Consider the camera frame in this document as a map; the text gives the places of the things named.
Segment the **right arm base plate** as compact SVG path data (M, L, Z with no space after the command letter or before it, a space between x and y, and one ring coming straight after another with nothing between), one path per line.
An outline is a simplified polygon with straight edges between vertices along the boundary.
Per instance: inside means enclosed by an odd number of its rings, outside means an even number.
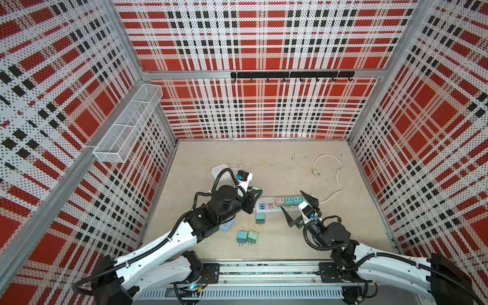
M363 283L361 279L353 271L341 271L336 263L325 262L318 264L318 275L322 283Z

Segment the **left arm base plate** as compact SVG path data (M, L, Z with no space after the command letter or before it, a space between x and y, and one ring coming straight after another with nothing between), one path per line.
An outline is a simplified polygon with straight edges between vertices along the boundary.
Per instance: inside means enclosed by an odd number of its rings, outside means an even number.
M218 283L220 267L221 265L219 263L204 263L202 272L200 273L199 278L196 280L196 283L201 285Z

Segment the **pink plug adapter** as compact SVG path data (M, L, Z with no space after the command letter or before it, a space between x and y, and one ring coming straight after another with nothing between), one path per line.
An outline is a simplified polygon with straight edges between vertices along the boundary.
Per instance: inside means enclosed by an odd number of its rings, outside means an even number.
M275 201L274 201L274 204L275 204L277 207L284 206L284 204L285 204L285 198L282 198L282 197L276 197L276 198L275 198Z

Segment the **long white power strip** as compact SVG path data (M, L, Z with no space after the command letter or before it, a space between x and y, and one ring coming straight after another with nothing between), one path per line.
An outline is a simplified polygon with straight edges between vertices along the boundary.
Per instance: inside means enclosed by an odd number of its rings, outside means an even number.
M281 212L283 207L287 212L297 212L303 201L302 196L266 196L257 200L254 210L257 213L274 213Z

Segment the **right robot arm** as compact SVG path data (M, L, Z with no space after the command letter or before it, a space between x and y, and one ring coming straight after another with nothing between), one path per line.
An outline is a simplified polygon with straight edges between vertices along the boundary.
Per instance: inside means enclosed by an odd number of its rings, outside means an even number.
M445 256L411 257L384 252L352 239L339 216L323 216L317 198L302 192L283 199L300 213L293 218L281 210L290 227L302 231L305 243L316 251L330 252L338 272L346 279L385 282L435 301L436 304L483 304L472 288L471 278Z

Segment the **teal plug adapter front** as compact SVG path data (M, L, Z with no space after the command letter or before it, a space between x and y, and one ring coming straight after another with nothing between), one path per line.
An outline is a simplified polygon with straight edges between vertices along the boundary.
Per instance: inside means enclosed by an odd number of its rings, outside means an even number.
M293 197L286 197L285 198L285 206L293 206L294 198Z

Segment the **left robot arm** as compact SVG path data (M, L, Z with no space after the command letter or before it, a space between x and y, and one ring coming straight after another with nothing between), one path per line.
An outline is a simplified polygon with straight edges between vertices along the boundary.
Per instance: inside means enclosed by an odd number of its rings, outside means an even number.
M197 192L190 210L172 229L151 243L116 259L107 255L92 275L74 282L73 292L96 304L133 304L144 293L169 284L193 284L203 271L194 246L218 232L237 213L253 213L263 191L250 185L253 175L222 169L208 192Z

